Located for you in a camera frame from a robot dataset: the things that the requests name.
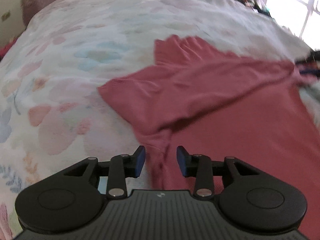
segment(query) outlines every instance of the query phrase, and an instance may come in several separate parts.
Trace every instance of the ribbed black plate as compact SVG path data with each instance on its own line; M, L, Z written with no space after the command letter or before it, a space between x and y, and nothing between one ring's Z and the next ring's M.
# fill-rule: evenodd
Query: ribbed black plate
M24 231L17 240L306 240L298 231L277 236L243 232L226 222L208 201L189 191L135 190L109 202L89 225L61 235Z

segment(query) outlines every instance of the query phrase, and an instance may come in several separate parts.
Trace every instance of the window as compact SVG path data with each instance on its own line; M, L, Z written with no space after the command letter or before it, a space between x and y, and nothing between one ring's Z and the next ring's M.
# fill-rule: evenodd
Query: window
M267 0L271 16L312 49L320 49L320 0Z

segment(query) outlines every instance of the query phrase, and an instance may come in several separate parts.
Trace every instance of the floral bedsheet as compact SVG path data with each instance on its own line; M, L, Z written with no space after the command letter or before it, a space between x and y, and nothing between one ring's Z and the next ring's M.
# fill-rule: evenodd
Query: floral bedsheet
M21 231L14 201L23 188L88 156L107 161L134 152L131 127L96 87L153 64L154 40L171 34L262 59L309 51L233 0L55 1L0 63L0 239ZM129 189L148 185L145 170L128 181Z

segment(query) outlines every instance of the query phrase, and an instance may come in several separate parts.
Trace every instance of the electrical outlet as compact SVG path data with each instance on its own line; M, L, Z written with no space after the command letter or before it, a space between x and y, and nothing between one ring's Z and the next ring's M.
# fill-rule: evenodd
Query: electrical outlet
M9 17L11 16L11 12L8 11L6 13L4 13L2 16L1 16L1 20L4 22L6 19L8 19Z

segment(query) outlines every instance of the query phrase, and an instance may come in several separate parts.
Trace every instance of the pink shirt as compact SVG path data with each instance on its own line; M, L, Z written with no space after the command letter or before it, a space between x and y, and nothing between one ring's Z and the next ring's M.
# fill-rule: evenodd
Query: pink shirt
M290 61L238 57L198 37L155 41L155 62L98 88L146 146L153 187L192 188L178 145L212 160L233 155L300 189L300 230L319 240L320 137L297 89L308 78Z

